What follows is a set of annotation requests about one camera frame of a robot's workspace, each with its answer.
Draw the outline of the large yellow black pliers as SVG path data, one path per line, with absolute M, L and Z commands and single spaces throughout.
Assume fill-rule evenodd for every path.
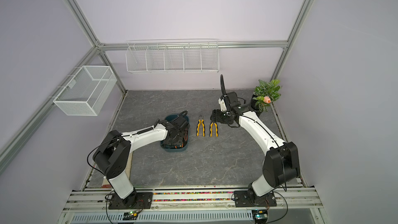
M 216 122 L 211 121 L 209 126 L 209 135 L 210 137 L 218 137 L 218 125 Z

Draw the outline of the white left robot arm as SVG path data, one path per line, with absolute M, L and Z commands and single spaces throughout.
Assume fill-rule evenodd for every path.
M 137 131 L 113 130 L 93 151 L 92 159 L 119 199 L 134 199 L 136 190 L 126 173 L 129 155 L 152 143 L 159 143 L 167 151 L 183 150 L 188 144 L 189 127 L 186 117 L 176 117 L 170 121 L 157 120 L 154 125 Z

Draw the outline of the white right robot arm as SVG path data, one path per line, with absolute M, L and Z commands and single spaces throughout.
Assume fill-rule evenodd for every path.
M 301 176 L 298 148 L 274 134 L 250 104 L 241 104 L 235 92 L 223 92 L 219 110 L 212 112 L 217 123 L 245 129 L 264 153 L 262 175 L 249 185 L 248 193 L 259 198 Z

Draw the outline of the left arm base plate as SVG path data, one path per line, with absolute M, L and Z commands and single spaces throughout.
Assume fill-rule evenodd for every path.
M 111 194 L 108 201 L 109 209 L 150 209 L 152 204 L 152 192 L 132 192 L 125 199 L 121 199 L 116 193 Z

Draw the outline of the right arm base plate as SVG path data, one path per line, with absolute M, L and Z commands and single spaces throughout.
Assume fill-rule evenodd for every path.
M 257 196 L 252 190 L 237 190 L 232 194 L 236 207 L 275 207 L 276 197 L 273 192 Z

